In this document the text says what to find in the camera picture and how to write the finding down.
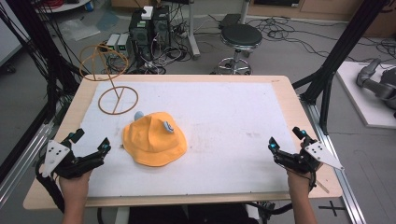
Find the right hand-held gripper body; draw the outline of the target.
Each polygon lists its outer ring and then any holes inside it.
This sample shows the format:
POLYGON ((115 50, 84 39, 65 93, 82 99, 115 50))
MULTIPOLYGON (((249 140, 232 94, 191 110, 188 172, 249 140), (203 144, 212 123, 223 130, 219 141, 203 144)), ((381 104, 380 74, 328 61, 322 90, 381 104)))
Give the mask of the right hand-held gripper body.
POLYGON ((299 153, 290 154, 283 151, 283 154, 273 154, 273 156, 275 163, 291 168, 301 174, 314 173, 321 164, 327 164, 340 170, 344 169, 341 162, 321 142, 315 142, 303 147, 299 153))

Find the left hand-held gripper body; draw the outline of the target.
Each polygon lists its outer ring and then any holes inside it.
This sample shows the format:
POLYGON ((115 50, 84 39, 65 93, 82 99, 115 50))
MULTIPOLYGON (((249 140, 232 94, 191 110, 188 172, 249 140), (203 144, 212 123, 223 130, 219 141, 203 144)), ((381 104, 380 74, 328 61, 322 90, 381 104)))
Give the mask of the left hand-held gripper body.
POLYGON ((80 177, 104 163, 104 160, 91 159, 90 155, 76 157, 72 149, 50 140, 45 154, 44 170, 41 175, 49 177, 51 174, 56 173, 67 179, 80 177))

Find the person's right hand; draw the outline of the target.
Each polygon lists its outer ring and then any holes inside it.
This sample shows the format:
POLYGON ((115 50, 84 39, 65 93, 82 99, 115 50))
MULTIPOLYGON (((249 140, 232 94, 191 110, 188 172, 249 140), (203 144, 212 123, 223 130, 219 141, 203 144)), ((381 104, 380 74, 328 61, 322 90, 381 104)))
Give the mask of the person's right hand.
POLYGON ((313 176, 311 173, 301 174, 297 171, 287 168, 289 193, 291 196, 305 196, 309 195, 311 191, 311 181, 313 176))

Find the person's left hand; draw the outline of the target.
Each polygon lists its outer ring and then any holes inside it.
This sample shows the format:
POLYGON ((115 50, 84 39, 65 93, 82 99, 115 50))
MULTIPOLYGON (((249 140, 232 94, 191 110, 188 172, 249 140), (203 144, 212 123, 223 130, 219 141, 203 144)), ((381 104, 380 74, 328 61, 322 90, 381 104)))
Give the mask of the person's left hand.
POLYGON ((66 205, 86 203, 91 174, 92 172, 89 171, 80 177, 60 178, 61 191, 66 205))

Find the thin wooden stick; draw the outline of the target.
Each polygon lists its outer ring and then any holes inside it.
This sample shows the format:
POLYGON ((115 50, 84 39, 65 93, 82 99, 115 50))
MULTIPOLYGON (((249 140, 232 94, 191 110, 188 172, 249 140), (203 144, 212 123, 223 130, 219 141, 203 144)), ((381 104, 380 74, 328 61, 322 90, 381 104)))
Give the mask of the thin wooden stick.
POLYGON ((318 187, 320 187, 324 192, 326 192, 327 194, 330 194, 330 190, 323 184, 321 183, 318 179, 316 180, 316 185, 318 187))

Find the orange bucket hat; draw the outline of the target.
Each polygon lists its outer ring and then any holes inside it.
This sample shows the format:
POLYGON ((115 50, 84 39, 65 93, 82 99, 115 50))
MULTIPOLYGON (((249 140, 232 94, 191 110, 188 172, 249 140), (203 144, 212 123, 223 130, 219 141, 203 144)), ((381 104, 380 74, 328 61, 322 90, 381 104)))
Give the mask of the orange bucket hat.
POLYGON ((184 133, 166 112, 151 113, 126 125, 122 145, 135 162, 150 167, 165 166, 188 148, 184 133))

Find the white table mat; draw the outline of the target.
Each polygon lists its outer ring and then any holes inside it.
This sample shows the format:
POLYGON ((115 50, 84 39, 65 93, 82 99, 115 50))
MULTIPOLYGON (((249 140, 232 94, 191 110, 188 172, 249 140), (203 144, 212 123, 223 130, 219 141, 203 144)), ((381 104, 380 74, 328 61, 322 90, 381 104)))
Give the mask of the white table mat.
POLYGON ((186 196, 266 193, 287 190, 287 177, 268 148, 271 137, 288 152, 296 146, 269 83, 121 82, 139 100, 121 115, 103 113, 97 101, 110 85, 95 90, 74 145, 78 156, 96 150, 107 137, 111 149, 90 179, 92 197, 186 196), (122 147, 123 128, 136 112, 167 112, 185 134, 187 152, 162 167, 134 162, 122 147))

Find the white board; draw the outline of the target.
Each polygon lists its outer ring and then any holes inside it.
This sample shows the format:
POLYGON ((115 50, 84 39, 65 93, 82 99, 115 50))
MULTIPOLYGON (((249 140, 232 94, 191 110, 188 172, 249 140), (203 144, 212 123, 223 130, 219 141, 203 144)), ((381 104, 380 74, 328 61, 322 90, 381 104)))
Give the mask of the white board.
POLYGON ((385 105, 375 94, 356 84, 359 71, 367 63, 344 62, 337 71, 342 86, 367 127, 396 130, 395 111, 385 105))

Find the small white power unit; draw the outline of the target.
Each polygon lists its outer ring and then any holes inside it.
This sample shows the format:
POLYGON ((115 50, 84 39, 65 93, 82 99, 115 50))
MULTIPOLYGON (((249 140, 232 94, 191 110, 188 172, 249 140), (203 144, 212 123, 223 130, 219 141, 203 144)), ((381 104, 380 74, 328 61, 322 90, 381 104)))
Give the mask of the small white power unit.
POLYGON ((129 40, 129 37, 127 34, 121 34, 120 38, 118 40, 119 53, 126 57, 129 56, 128 40, 129 40))
POLYGON ((119 34, 112 34, 110 36, 110 38, 107 40, 106 45, 110 48, 113 49, 115 51, 119 51, 118 50, 118 41, 120 39, 120 35, 119 34))

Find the person's dark trousers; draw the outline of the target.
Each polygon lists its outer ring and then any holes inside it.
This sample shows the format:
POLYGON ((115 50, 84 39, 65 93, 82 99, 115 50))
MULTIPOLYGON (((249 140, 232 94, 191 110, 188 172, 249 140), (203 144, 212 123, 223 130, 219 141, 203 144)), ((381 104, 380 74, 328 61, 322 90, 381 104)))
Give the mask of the person's dark trousers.
POLYGON ((128 224, 259 224, 241 203, 131 207, 128 224))

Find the black round stool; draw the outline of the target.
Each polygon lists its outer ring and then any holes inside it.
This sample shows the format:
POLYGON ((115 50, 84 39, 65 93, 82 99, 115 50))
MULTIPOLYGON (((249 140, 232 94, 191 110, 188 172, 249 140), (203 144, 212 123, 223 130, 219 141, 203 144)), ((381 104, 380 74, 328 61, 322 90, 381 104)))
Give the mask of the black round stool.
POLYGON ((219 75, 250 75, 250 64, 240 57, 243 51, 256 49, 262 42, 262 33, 248 24, 233 24, 225 26, 220 33, 220 40, 226 46, 234 49, 233 57, 222 59, 215 68, 219 75))

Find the black computer tower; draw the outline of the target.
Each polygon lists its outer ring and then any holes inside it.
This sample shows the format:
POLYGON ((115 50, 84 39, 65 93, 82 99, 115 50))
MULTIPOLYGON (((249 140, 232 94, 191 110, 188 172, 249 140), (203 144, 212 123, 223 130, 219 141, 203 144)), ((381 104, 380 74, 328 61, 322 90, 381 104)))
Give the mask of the black computer tower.
POLYGON ((150 51, 151 41, 153 39, 153 27, 151 20, 142 19, 143 9, 136 9, 129 25, 129 33, 133 43, 135 57, 140 60, 144 58, 147 61, 152 60, 150 51))
POLYGON ((157 43, 166 48, 170 46, 169 6, 156 7, 153 11, 154 34, 157 43))

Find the round white table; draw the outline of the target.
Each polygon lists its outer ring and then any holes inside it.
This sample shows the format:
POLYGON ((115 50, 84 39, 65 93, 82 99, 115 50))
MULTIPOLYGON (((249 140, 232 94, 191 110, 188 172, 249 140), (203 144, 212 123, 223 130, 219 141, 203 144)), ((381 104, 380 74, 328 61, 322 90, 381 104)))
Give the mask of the round white table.
POLYGON ((91 0, 41 0, 36 6, 35 11, 46 13, 64 12, 67 10, 83 7, 91 0))

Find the grey desk leg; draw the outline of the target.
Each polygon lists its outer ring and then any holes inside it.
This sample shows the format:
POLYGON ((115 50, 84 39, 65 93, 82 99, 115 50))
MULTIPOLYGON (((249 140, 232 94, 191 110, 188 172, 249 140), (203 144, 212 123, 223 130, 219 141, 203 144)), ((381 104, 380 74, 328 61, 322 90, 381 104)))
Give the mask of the grey desk leg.
POLYGON ((194 60, 198 60, 201 56, 197 41, 194 35, 194 0, 188 0, 189 6, 189 30, 188 40, 191 46, 191 56, 194 60))

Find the aluminium rail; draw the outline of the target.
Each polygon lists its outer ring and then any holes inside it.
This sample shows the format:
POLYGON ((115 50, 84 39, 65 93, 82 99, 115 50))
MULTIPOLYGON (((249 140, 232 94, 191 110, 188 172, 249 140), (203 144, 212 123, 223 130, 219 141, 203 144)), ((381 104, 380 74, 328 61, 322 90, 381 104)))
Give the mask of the aluminium rail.
MULTIPOLYGON (((313 130, 315 131, 318 139, 324 144, 324 146, 330 150, 330 153, 337 159, 338 155, 336 153, 335 147, 333 146, 332 140, 329 135, 327 135, 319 125, 319 111, 315 105, 309 105, 302 102, 302 106, 306 112, 307 117, 310 119, 313 130)), ((350 186, 345 170, 334 168, 335 176, 339 182, 342 189, 342 201, 346 208, 347 215, 349 217, 351 224, 367 224, 358 201, 354 195, 352 187, 350 186)))
POLYGON ((28 144, 23 149, 22 154, 11 166, 4 181, 0 183, 0 209, 6 204, 14 189, 21 182, 22 177, 33 164, 39 151, 48 143, 52 130, 52 123, 42 124, 36 133, 29 138, 28 144))

